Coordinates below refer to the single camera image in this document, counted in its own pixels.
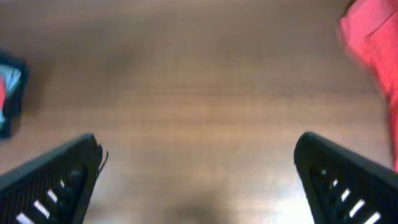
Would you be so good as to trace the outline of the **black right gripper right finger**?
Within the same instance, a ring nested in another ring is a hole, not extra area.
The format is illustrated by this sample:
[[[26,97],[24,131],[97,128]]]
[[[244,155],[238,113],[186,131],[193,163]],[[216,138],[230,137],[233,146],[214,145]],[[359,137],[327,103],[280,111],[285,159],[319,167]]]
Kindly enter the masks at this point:
[[[397,223],[397,173],[312,132],[294,164],[315,223]]]

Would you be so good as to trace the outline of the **orange soccer t-shirt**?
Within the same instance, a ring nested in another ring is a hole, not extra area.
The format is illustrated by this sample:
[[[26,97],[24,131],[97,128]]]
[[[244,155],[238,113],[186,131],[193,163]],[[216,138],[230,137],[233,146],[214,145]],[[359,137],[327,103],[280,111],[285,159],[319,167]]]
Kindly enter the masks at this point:
[[[4,82],[4,78],[0,78],[0,109],[2,110],[4,107],[4,102],[6,100],[6,84]]]

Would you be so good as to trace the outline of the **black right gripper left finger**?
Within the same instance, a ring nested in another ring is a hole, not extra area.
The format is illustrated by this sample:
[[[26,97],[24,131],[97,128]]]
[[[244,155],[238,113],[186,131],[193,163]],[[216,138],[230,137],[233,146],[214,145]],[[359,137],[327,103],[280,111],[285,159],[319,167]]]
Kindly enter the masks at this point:
[[[1,175],[1,223],[83,223],[103,168],[91,133]]]

